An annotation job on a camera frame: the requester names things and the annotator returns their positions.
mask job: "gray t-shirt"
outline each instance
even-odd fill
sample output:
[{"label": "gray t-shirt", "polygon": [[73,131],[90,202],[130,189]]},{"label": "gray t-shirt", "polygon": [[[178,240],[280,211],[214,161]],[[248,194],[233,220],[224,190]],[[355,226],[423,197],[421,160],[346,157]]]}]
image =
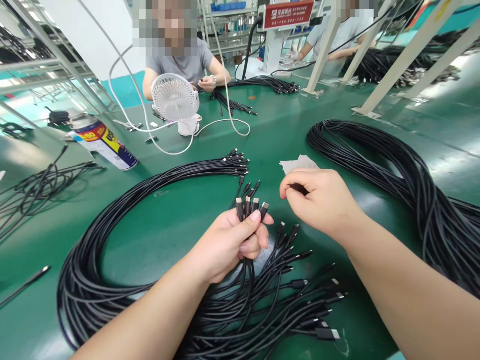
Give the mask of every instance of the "gray t-shirt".
[{"label": "gray t-shirt", "polygon": [[207,43],[197,38],[196,56],[147,56],[146,67],[157,74],[177,74],[189,82],[197,84],[205,76],[204,70],[210,67],[214,55]]}]

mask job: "fingernail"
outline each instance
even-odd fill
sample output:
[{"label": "fingernail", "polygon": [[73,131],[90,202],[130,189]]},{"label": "fingernail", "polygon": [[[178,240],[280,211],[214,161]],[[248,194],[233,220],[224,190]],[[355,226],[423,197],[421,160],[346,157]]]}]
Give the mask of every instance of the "fingernail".
[{"label": "fingernail", "polygon": [[253,222],[257,222],[260,217],[262,217],[262,215],[260,214],[260,210],[255,210],[251,215],[250,215],[250,219],[253,221]]}]

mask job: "wd-40 can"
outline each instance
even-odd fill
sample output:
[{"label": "wd-40 can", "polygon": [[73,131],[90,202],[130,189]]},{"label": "wd-40 can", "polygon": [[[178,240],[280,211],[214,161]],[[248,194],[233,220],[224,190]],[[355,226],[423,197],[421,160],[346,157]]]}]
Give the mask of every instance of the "wd-40 can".
[{"label": "wd-40 can", "polygon": [[70,111],[69,113],[70,127],[88,143],[90,151],[98,152],[123,171],[130,170],[138,164],[137,158],[98,118],[76,111]]}]

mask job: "worker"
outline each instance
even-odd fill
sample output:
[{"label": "worker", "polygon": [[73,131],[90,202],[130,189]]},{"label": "worker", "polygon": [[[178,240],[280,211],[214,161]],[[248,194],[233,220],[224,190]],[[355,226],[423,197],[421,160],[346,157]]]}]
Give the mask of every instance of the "worker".
[{"label": "worker", "polygon": [[[145,10],[154,24],[158,24],[156,44],[147,50],[143,94],[152,101],[152,84],[161,74],[177,74],[208,93],[231,81],[227,69],[214,57],[207,43],[197,37],[196,23],[192,23],[189,1],[147,1]],[[205,76],[205,70],[211,75]]]},{"label": "worker", "polygon": [[[347,1],[347,3],[351,4],[352,9],[355,9],[355,6],[356,6],[355,0]],[[364,42],[367,34],[364,33],[362,36],[360,36],[357,40],[358,45],[353,46],[356,36],[362,33],[365,29],[368,29],[374,23],[374,18],[367,16],[368,14],[367,11],[356,10],[357,17],[352,17],[353,14],[351,13],[350,10],[344,9],[342,11],[343,11],[342,13],[343,16],[341,18],[340,27],[338,28],[338,31],[335,35],[335,39],[333,40],[333,43],[329,52],[331,52],[332,50],[335,50],[336,48],[339,48],[340,46],[341,47],[337,51],[328,55],[327,59],[329,61],[347,58],[355,54],[360,48],[360,45]],[[322,36],[327,30],[327,24],[329,23],[330,18],[331,18],[331,15],[324,16],[322,23],[313,28],[313,30],[310,32],[310,34],[306,38],[305,46],[298,53],[298,56],[295,59],[296,61],[301,61],[305,59],[305,57],[310,53],[310,51],[312,51],[312,49],[313,49],[313,55],[310,59],[310,62],[317,61],[317,58],[319,57],[319,53],[320,53],[320,47],[321,47],[320,40],[322,39]]]},{"label": "worker", "polygon": [[[225,76],[227,84],[231,81],[227,69],[217,60],[207,46],[207,43],[199,38],[196,41],[195,56],[147,56],[145,78],[143,79],[143,94],[147,100],[152,98],[152,83],[161,74],[177,74],[184,77],[191,83],[194,90],[197,86],[211,93],[216,87],[225,86]],[[205,76],[204,71],[212,74]]]},{"label": "worker", "polygon": [[[295,183],[309,194],[290,188]],[[346,250],[407,359],[478,358],[480,301],[369,218],[336,171],[293,170],[280,184],[280,197],[300,219]],[[269,215],[264,219],[267,225],[273,222]],[[224,212],[183,259],[73,359],[173,359],[209,286],[222,281],[243,257],[258,257],[268,238],[258,210],[244,222],[235,209]]]}]

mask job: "metal connector tip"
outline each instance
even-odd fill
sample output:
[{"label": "metal connector tip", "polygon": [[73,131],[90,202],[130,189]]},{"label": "metal connector tip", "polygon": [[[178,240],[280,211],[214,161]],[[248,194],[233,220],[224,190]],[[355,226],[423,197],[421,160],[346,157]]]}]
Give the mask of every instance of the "metal connector tip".
[{"label": "metal connector tip", "polygon": [[337,330],[332,330],[331,333],[333,334],[333,338],[335,340],[340,340],[340,335],[339,335],[339,332]]}]

